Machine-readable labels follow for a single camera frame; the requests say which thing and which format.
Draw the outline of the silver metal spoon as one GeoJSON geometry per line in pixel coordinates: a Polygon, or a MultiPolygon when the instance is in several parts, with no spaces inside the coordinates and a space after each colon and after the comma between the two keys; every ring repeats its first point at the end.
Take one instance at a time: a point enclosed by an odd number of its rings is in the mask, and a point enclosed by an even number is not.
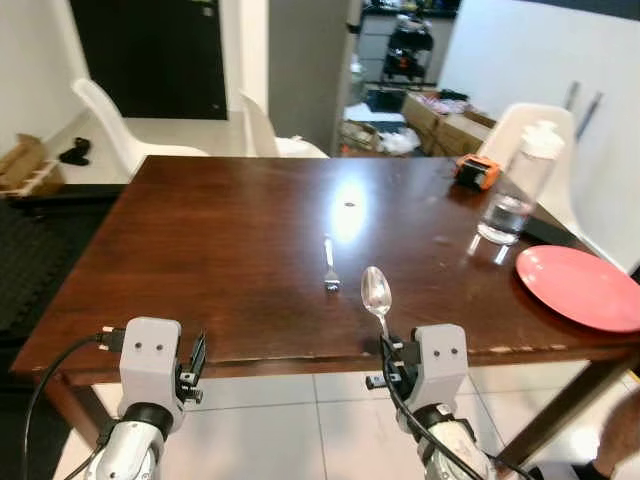
{"type": "Polygon", "coordinates": [[[361,278],[362,303],[371,315],[379,321],[381,338],[390,340],[387,315],[392,307],[393,297],[385,274],[378,266],[367,266],[361,278]]]}

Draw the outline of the brown wooden dining table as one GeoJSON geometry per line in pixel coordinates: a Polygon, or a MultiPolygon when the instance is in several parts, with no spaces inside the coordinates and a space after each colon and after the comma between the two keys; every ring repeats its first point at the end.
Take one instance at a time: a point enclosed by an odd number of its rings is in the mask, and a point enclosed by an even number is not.
{"type": "Polygon", "coordinates": [[[74,340],[138,316],[177,320],[188,339],[206,332],[209,378],[375,370],[380,328],[358,287],[376,265],[398,335],[460,325],[474,366],[586,362],[500,454],[525,463],[636,365],[640,337],[536,300],[516,274],[518,248],[499,256],[476,238],[485,196],[456,186],[453,169],[448,157],[147,157],[12,372],[37,379],[74,340]]]}

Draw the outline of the silver metal fork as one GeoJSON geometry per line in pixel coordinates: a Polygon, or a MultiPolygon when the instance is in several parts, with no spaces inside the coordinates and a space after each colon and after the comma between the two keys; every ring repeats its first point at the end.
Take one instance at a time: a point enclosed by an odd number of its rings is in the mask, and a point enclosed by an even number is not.
{"type": "Polygon", "coordinates": [[[325,289],[330,292],[339,291],[340,278],[337,273],[337,268],[335,268],[332,237],[324,236],[323,247],[326,264],[326,271],[323,278],[325,289]]]}

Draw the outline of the person's bare leg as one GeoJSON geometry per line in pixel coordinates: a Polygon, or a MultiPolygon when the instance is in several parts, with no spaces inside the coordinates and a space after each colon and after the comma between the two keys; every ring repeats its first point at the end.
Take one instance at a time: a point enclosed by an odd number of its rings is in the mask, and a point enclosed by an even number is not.
{"type": "Polygon", "coordinates": [[[604,398],[589,415],[575,422],[562,435],[570,456],[553,454],[530,468],[532,480],[614,480],[618,472],[628,476],[637,471],[627,467],[628,458],[639,452],[640,416],[635,393],[627,387],[604,398]]]}

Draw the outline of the black foam floor mat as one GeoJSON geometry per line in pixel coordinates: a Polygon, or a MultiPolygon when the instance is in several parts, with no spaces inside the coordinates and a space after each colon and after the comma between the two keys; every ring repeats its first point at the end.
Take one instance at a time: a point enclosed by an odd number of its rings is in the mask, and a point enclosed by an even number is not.
{"type": "Polygon", "coordinates": [[[0,198],[0,348],[26,342],[118,197],[0,198]]]}

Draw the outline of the pink round plate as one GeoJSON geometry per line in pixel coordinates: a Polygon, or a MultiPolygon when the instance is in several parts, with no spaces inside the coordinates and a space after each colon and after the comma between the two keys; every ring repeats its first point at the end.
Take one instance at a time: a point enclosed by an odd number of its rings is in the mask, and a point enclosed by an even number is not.
{"type": "Polygon", "coordinates": [[[639,284],[609,262],[544,244],[522,251],[515,268],[538,300],[567,319],[602,332],[639,332],[639,284]]]}

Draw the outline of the orange and black device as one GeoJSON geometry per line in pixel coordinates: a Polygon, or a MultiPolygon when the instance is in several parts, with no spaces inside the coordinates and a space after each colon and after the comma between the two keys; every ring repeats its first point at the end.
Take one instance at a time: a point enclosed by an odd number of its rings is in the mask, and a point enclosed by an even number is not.
{"type": "Polygon", "coordinates": [[[477,191],[488,191],[500,178],[502,168],[489,157],[466,154],[454,160],[454,183],[477,191]]]}

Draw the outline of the clear water bottle white lid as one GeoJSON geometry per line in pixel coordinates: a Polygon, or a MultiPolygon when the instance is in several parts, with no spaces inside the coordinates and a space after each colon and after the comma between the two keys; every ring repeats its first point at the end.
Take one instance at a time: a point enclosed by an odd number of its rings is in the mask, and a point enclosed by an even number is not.
{"type": "Polygon", "coordinates": [[[502,122],[490,133],[483,155],[502,161],[477,233],[494,244],[512,244],[524,232],[541,192],[556,169],[564,140],[557,124],[535,120],[525,125],[502,122]]]}

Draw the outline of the white plastic bag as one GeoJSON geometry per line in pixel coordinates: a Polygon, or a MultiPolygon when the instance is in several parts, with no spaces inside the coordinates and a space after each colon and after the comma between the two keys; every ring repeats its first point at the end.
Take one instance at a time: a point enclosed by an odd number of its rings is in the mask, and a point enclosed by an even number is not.
{"type": "Polygon", "coordinates": [[[319,147],[303,140],[302,137],[276,137],[274,143],[280,157],[329,157],[319,147]]]}

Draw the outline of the black cloth item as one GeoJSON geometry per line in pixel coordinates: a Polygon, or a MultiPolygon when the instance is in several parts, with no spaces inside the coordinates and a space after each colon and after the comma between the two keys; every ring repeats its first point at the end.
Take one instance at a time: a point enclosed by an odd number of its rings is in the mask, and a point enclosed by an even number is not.
{"type": "Polygon", "coordinates": [[[87,140],[87,138],[73,138],[72,146],[70,146],[68,150],[61,152],[61,154],[58,155],[58,160],[60,163],[72,166],[88,166],[90,165],[88,154],[90,154],[91,148],[92,142],[87,140]]]}

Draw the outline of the brown cardboard boxes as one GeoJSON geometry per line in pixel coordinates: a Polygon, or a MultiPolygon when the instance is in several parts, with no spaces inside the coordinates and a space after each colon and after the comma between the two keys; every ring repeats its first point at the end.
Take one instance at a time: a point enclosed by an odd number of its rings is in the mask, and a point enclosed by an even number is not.
{"type": "Polygon", "coordinates": [[[408,128],[419,137],[419,150],[426,156],[475,154],[497,123],[471,108],[462,113],[439,113],[430,100],[420,92],[407,93],[401,110],[408,128]]]}

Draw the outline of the white plastic chair tall back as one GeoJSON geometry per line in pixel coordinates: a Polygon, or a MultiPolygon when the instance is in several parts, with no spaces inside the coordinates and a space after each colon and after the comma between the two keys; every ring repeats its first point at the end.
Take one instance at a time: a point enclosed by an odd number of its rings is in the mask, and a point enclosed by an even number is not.
{"type": "MultiPolygon", "coordinates": [[[[616,252],[608,250],[602,243],[596,242],[591,234],[582,228],[579,215],[585,211],[586,196],[581,195],[573,187],[573,169],[575,169],[575,156],[577,141],[575,140],[576,120],[570,111],[556,106],[534,104],[534,102],[516,102],[509,105],[497,123],[492,128],[492,133],[497,125],[502,122],[513,122],[516,125],[525,125],[535,120],[550,120],[557,124],[557,132],[564,140],[564,148],[557,157],[556,169],[548,180],[547,186],[539,197],[538,205],[549,212],[554,219],[559,221],[562,227],[566,227],[568,233],[577,237],[581,243],[590,248],[590,251],[598,253],[605,261],[611,262],[623,273],[630,274],[635,268],[635,262],[622,260],[616,252]]],[[[483,155],[483,146],[476,155],[483,155]]]]}

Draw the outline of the light wooden crate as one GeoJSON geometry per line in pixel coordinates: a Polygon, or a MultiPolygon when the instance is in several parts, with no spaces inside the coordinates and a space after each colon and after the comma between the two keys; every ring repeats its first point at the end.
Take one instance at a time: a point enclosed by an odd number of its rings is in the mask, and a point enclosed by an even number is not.
{"type": "Polygon", "coordinates": [[[65,184],[58,160],[49,159],[49,151],[40,138],[19,133],[15,146],[0,159],[0,197],[55,195],[65,184]]]}

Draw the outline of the grey leaning pole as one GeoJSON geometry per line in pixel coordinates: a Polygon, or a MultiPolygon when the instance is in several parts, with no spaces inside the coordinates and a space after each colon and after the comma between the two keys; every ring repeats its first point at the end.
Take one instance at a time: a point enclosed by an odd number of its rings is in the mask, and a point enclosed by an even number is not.
{"type": "MultiPolygon", "coordinates": [[[[579,96],[581,83],[577,81],[573,81],[571,83],[570,88],[568,88],[568,92],[566,97],[564,97],[563,109],[567,111],[573,110],[575,108],[575,102],[577,100],[577,96],[579,96]]],[[[604,99],[603,92],[595,92],[594,96],[591,97],[591,101],[589,102],[588,108],[586,108],[585,113],[577,119],[576,122],[576,131],[575,131],[575,140],[580,141],[586,129],[589,128],[591,120],[593,120],[596,111],[598,111],[600,104],[604,99]]]]}

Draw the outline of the black wheeled cart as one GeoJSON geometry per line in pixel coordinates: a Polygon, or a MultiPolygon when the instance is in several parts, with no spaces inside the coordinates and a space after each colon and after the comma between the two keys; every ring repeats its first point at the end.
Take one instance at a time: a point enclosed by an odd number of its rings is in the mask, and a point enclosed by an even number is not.
{"type": "Polygon", "coordinates": [[[390,82],[399,76],[410,83],[426,83],[429,63],[422,63],[420,55],[434,49],[429,27],[430,23],[417,15],[398,15],[396,31],[389,36],[381,82],[390,82]]]}

